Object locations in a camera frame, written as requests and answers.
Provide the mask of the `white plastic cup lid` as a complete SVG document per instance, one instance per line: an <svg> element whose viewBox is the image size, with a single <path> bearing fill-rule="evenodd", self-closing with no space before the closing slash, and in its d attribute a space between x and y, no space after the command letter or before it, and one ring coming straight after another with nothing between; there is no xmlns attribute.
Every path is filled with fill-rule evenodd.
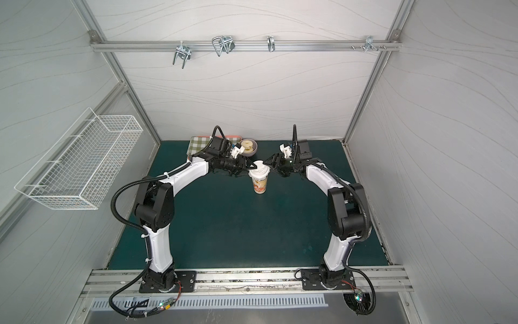
<svg viewBox="0 0 518 324"><path fill-rule="evenodd" d="M265 165L262 160L257 160L253 163L256 167L248 171L248 175L256 180L261 180L268 177L271 169Z"/></svg>

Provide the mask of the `milk tea paper cup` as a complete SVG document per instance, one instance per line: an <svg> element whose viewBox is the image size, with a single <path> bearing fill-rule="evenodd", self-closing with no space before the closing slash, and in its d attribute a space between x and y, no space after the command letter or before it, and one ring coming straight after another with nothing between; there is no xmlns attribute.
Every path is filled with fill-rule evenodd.
<svg viewBox="0 0 518 324"><path fill-rule="evenodd" d="M255 178L252 177L252 185L256 194L263 194L267 189L268 177Z"/></svg>

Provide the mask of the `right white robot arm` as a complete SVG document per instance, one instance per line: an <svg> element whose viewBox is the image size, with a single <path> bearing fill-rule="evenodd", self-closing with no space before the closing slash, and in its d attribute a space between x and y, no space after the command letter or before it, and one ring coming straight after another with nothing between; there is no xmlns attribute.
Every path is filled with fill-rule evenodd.
<svg viewBox="0 0 518 324"><path fill-rule="evenodd" d="M326 194L332 235L319 266L319 280L327 289L336 288L352 272L349 257L353 247L366 240L372 230L364 187L343 180L317 158L286 158L277 153L264 164L283 177L302 174Z"/></svg>

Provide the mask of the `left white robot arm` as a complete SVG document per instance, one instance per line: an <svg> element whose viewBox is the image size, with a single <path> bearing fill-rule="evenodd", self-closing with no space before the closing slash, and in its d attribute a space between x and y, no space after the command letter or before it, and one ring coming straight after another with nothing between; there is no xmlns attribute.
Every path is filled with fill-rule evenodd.
<svg viewBox="0 0 518 324"><path fill-rule="evenodd" d="M176 169L157 177L147 176L138 185L134 215L144 228L143 238L148 245L149 270L153 275L164 275L173 270L170 251L169 226L175 214L175 196L186 186L214 169L231 174L258 169L258 163L243 156L193 157Z"/></svg>

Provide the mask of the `small bowl with pastry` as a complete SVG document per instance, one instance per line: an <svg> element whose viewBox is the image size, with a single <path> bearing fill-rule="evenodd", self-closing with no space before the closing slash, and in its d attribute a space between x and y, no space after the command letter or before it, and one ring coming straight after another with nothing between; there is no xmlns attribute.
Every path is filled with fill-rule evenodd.
<svg viewBox="0 0 518 324"><path fill-rule="evenodd" d="M258 150L258 144L255 140L252 139L243 139L240 142L242 148L244 148L244 152L242 155L244 157L252 157L256 154Z"/></svg>

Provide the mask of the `pink tray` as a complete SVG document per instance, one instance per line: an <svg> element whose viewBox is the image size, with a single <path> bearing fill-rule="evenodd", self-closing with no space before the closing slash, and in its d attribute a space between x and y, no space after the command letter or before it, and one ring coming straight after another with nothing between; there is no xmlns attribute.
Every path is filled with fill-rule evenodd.
<svg viewBox="0 0 518 324"><path fill-rule="evenodd" d="M231 143L231 144L236 144L238 142L240 142L242 140L242 137L241 136L228 136L227 137L227 140Z"/></svg>

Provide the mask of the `green checkered cloth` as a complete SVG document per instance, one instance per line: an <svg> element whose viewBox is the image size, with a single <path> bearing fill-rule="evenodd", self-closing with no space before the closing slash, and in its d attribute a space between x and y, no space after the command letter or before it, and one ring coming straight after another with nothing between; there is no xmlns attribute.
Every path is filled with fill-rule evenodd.
<svg viewBox="0 0 518 324"><path fill-rule="evenodd" d="M190 157L196 154L197 152L202 151L202 149L206 148L209 145L211 139L212 138L210 136L191 137L190 143L188 145L187 156Z"/></svg>

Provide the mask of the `metal hook clamp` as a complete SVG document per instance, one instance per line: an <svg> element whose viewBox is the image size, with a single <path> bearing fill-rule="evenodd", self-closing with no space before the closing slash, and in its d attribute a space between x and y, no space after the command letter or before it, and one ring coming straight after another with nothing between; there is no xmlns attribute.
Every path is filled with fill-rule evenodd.
<svg viewBox="0 0 518 324"><path fill-rule="evenodd" d="M236 48L232 36L216 36L212 39L211 43L218 57L221 57L223 53L229 54Z"/></svg>
<svg viewBox="0 0 518 324"><path fill-rule="evenodd" d="M177 62L182 63L182 69L185 68L186 62L191 59L192 51L191 49L183 43L180 43L179 46L176 47L174 57L173 57L173 65Z"/></svg>
<svg viewBox="0 0 518 324"><path fill-rule="evenodd" d="M351 49L353 51L380 52L380 51L385 51L387 48L384 45L376 45L374 43L373 37L372 36L367 36L367 38L364 41L364 44L359 45L359 46L352 45Z"/></svg>
<svg viewBox="0 0 518 324"><path fill-rule="evenodd" d="M275 51L275 39L273 36L267 36L267 47L270 53Z"/></svg>

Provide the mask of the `round fan on floor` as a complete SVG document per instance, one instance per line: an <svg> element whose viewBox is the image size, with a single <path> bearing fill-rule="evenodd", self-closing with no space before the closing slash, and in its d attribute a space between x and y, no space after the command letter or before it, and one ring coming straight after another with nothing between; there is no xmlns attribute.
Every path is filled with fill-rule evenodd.
<svg viewBox="0 0 518 324"><path fill-rule="evenodd" d="M376 308L376 293L375 292L353 292L343 295L345 304L356 315L370 315Z"/></svg>

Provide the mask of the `white vent strip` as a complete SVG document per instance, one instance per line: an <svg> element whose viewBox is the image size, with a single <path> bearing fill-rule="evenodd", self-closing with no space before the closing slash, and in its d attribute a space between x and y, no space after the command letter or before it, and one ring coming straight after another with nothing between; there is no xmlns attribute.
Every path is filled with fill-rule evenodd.
<svg viewBox="0 0 518 324"><path fill-rule="evenodd" d="M165 303L162 297L127 297L114 298L114 304L126 310L140 302L145 302L137 308L138 311L151 310ZM264 295L182 295L180 300L171 308L178 310L209 310L209 309L300 309L328 307L324 294L264 294ZM92 311L112 311L108 298L95 298Z"/></svg>

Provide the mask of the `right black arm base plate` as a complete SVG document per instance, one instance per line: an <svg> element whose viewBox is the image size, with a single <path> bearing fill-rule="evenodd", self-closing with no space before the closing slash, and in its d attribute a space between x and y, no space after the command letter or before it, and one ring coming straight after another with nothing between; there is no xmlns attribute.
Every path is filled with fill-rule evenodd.
<svg viewBox="0 0 518 324"><path fill-rule="evenodd" d="M295 279L302 282L305 291L353 291L356 288L354 277L350 272L327 271L325 269L303 268L295 271Z"/></svg>

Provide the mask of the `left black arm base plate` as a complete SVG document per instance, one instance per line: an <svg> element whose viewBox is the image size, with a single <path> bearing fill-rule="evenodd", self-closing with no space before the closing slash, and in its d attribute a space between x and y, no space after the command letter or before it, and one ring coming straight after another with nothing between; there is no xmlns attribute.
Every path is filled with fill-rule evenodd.
<svg viewBox="0 0 518 324"><path fill-rule="evenodd" d="M139 293L193 292L196 274L197 272L195 271L168 271L167 273L157 273L149 270L142 276Z"/></svg>

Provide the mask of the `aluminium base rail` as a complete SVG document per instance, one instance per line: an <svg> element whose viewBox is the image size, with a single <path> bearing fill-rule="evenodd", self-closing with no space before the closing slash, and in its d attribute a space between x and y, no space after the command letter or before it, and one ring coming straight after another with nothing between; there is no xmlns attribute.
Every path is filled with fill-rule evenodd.
<svg viewBox="0 0 518 324"><path fill-rule="evenodd" d="M351 291L305 291L302 282L295 279L297 267L271 268L229 268L229 269L178 269L195 271L196 281L193 292L187 295L224 294L298 294L298 293L339 293ZM403 266L358 267L370 279L376 293L413 292L414 288ZM130 282L139 270L94 270L89 275L80 297L108 297L112 292ZM356 288L371 291L368 281L353 273Z"/></svg>

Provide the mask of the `aluminium crossbar rail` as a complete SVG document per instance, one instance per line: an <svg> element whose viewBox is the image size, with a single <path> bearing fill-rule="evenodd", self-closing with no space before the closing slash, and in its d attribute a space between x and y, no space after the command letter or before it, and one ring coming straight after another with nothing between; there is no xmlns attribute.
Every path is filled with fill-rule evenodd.
<svg viewBox="0 0 518 324"><path fill-rule="evenodd" d="M274 52L336 52L353 51L352 45L359 46L365 40L278 40L275 39ZM209 40L193 41L105 41L92 43L93 51L98 53L173 53L180 43L188 46L193 53L215 53L214 47ZM235 40L236 48L234 53L269 53L267 40ZM385 51L399 51L403 44L374 40L376 45L384 45Z"/></svg>

